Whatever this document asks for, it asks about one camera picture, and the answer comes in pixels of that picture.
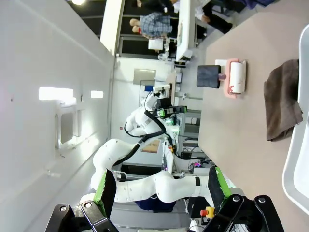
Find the table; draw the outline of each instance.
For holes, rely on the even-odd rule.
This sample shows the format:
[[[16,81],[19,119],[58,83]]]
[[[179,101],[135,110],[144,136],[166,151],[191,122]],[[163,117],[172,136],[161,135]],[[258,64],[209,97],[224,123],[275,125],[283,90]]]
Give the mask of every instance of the table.
[[[229,99],[222,89],[205,88],[199,147],[249,199],[270,196],[286,232],[309,231],[309,217],[284,194],[282,172],[290,139],[266,141],[264,82],[286,60],[298,58],[309,1],[280,0],[214,42],[206,64],[216,59],[248,61],[246,93]]]
[[[179,24],[182,24],[182,31],[181,43],[177,45],[176,61],[181,60],[183,56],[191,57],[190,49],[195,48],[195,5],[194,0],[180,1]]]

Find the black pants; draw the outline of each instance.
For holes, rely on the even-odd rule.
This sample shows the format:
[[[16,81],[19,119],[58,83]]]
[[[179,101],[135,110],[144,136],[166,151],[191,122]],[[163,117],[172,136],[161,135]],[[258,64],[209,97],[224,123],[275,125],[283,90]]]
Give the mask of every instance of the black pants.
[[[211,2],[207,3],[204,7],[204,14],[210,19],[210,22],[208,23],[212,27],[218,29],[223,34],[228,33],[233,24],[226,22],[224,19],[220,18],[219,16],[212,13],[213,4]]]
[[[178,34],[178,19],[171,19],[170,20],[170,24],[173,27],[173,30],[171,33],[168,34],[168,37],[171,38],[177,38],[177,34]],[[206,33],[206,28],[198,25],[197,26],[197,39],[203,39],[204,38],[204,33]]]

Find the hand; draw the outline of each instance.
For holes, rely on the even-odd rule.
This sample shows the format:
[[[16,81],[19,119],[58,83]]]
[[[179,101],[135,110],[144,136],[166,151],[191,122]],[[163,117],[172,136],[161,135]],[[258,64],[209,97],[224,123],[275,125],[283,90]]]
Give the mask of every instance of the hand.
[[[207,17],[206,15],[203,15],[201,20],[202,20],[202,22],[204,22],[204,23],[210,23],[210,21],[211,21],[211,20],[209,19],[209,17]]]

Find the white adhesive roll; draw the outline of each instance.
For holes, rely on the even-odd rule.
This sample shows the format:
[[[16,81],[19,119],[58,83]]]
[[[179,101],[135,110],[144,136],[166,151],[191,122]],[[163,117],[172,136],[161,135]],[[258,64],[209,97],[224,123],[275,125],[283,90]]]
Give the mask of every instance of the white adhesive roll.
[[[241,94],[244,92],[245,74],[243,66],[244,64],[242,63],[231,63],[230,87],[232,89],[232,93]]]

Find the desk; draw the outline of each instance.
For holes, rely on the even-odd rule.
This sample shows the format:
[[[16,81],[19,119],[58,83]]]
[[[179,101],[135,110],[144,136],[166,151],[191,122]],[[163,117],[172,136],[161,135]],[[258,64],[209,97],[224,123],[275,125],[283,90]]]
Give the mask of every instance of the desk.
[[[180,1],[179,24],[182,24],[182,32],[181,43],[177,45],[176,61],[183,56],[191,57],[190,49],[195,48],[195,5],[195,0]]]
[[[234,100],[221,89],[205,88],[199,147],[249,199],[270,196],[286,232],[309,231],[309,217],[283,192],[291,139],[266,141],[264,82],[274,68],[299,57],[308,9],[308,0],[280,0],[214,42],[206,55],[208,65],[215,59],[246,59],[247,89]]]

